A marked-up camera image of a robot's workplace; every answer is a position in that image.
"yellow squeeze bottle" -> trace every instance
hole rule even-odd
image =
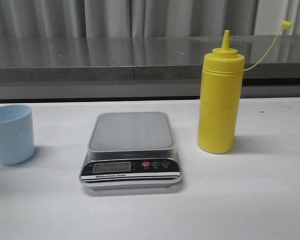
[[[283,21],[280,31],[291,25]],[[201,149],[221,154],[233,148],[244,71],[266,56],[279,33],[263,57],[248,69],[244,69],[245,57],[229,46],[229,30],[224,31],[222,46],[204,56],[197,139]]]

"kitchen scale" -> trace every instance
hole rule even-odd
[[[182,169],[171,124],[163,112],[113,112],[98,116],[80,173],[95,190],[168,187]]]

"granite countertop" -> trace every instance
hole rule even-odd
[[[274,36],[232,36],[230,47],[257,62]],[[220,37],[0,38],[0,87],[85,83],[199,84],[203,57]],[[300,85],[300,35],[279,36],[268,56],[244,73],[244,86]]]

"scale button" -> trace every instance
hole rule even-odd
[[[159,166],[160,165],[160,162],[158,162],[158,161],[152,161],[152,166],[154,166],[154,167],[157,167],[157,166]]]
[[[163,160],[163,161],[161,162],[161,165],[166,167],[166,166],[169,165],[169,162],[168,162],[167,160]]]
[[[148,167],[148,166],[150,166],[150,162],[149,161],[143,161],[142,166]]]

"scale display screen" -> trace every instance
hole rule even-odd
[[[109,163],[96,163],[93,167],[93,173],[105,172],[128,172],[130,171],[130,162],[109,162]]]

